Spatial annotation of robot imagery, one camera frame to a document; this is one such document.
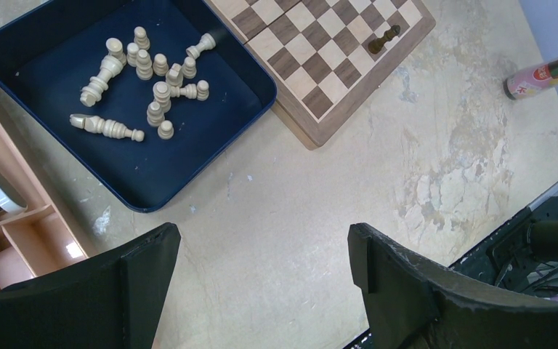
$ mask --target chessboard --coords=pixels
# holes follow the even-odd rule
[[[433,29],[421,0],[207,0],[274,78],[274,112],[322,146]],[[380,53],[368,43],[392,25]]]

